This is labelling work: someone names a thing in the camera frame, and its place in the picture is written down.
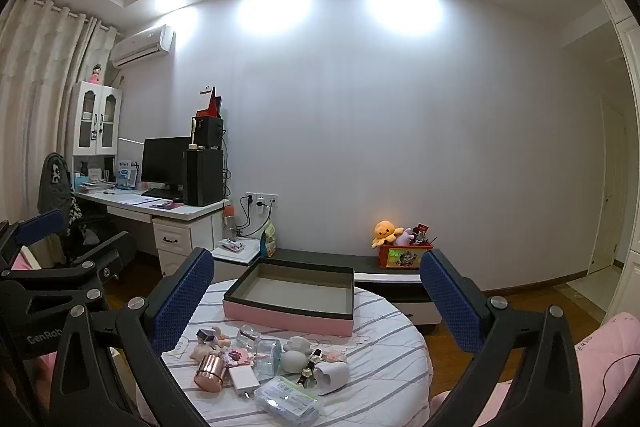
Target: air conditioner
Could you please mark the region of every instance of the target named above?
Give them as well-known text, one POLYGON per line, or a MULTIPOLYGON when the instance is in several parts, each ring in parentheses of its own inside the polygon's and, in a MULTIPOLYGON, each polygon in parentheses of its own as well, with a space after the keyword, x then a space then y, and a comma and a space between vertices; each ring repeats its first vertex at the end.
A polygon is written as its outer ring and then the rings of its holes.
POLYGON ((116 68, 129 66, 150 57, 167 55, 174 40, 171 26, 158 26, 118 42, 111 51, 111 62, 116 68))

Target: beige curtain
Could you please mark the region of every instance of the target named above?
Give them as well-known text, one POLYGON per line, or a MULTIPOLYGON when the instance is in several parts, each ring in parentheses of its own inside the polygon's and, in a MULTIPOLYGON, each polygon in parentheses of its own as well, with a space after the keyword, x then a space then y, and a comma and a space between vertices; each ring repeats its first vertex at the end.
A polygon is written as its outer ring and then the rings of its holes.
MULTIPOLYGON (((38 213, 44 158, 65 151, 71 89, 86 68, 90 77, 106 64, 115 36, 52 1, 11 0, 0 12, 0 221, 38 213)), ((43 266, 60 260, 38 257, 43 266)))

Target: wall socket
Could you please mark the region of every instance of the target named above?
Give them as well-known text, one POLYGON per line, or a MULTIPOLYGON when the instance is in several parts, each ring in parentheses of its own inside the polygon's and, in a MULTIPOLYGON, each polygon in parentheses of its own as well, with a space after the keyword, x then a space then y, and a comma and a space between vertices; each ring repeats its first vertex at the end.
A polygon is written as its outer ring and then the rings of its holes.
POLYGON ((255 208, 255 203, 257 203, 258 201, 258 198, 264 198, 264 202, 266 204, 270 204, 271 200, 273 200, 273 204, 271 205, 271 208, 276 208, 276 206, 278 206, 277 194, 262 194, 261 192, 246 192, 245 195, 254 197, 254 203, 252 204, 254 208, 255 208))

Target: purple plush toy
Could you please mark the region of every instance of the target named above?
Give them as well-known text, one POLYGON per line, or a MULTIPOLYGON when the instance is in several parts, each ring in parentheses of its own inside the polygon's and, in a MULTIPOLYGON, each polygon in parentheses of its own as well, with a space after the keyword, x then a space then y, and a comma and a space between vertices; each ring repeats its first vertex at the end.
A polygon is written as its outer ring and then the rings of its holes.
POLYGON ((411 240, 415 237, 411 231, 411 229, 404 229, 404 232, 395 240, 394 245, 396 247, 408 247, 411 240))

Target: orange octopus plush toy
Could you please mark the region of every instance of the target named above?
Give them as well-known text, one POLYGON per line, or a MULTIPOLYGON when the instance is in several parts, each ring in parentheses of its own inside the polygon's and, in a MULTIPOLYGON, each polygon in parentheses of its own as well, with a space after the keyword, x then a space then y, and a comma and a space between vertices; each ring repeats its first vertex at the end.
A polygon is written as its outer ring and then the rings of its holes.
POLYGON ((380 221, 373 229, 373 234, 376 238, 371 243, 371 248, 384 245, 385 241, 394 242, 396 235, 400 235, 402 232, 404 232, 404 229, 402 227, 394 227, 391 221, 380 221))

